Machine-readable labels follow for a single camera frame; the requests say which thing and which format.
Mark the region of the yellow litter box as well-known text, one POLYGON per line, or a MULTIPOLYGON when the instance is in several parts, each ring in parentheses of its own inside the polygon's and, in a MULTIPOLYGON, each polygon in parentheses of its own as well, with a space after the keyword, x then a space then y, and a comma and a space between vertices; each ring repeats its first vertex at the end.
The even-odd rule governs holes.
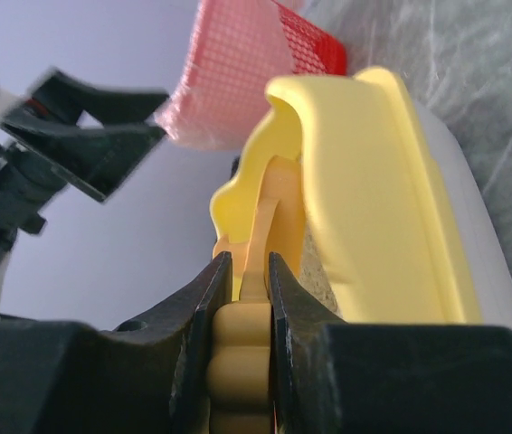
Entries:
POLYGON ((301 166, 305 236, 350 323, 512 330, 512 278, 445 124, 393 72, 272 79, 268 113, 210 205, 219 239, 250 237, 263 172, 301 166))

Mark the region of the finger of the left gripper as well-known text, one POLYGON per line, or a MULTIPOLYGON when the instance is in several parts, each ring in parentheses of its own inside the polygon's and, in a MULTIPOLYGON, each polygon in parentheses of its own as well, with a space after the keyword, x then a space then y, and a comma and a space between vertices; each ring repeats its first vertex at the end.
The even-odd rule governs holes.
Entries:
POLYGON ((161 127, 146 122, 82 128, 31 115, 8 115, 0 128, 100 203, 120 188, 165 135, 161 127))
POLYGON ((39 118, 75 125, 86 112, 103 125, 146 121, 169 98, 164 90, 96 88, 53 70, 32 90, 27 106, 39 118))

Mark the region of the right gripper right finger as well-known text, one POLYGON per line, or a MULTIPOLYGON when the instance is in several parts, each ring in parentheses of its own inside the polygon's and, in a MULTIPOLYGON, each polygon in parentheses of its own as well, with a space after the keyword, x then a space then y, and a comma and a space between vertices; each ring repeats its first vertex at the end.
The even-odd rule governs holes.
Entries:
POLYGON ((269 257, 275 410, 287 433, 512 433, 512 331, 349 324, 269 257))

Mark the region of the orange litter scoop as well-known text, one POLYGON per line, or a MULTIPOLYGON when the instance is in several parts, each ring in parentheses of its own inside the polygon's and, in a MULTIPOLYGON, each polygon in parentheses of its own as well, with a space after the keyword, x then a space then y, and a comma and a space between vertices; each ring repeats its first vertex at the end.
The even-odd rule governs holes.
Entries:
POLYGON ((269 255, 280 253, 290 270, 298 272, 305 226, 301 166, 275 156, 261 178, 249 239, 233 242, 224 234, 213 248, 214 254, 231 253, 232 274, 242 283, 237 299, 213 317, 212 358, 206 370, 212 433, 275 430, 269 255))

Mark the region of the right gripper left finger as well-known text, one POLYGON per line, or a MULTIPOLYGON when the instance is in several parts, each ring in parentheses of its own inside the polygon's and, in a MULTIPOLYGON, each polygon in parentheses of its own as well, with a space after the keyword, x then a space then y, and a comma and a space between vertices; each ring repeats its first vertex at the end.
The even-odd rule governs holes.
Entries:
POLYGON ((232 256, 104 332, 77 322, 0 321, 0 433, 203 433, 212 320, 232 256))

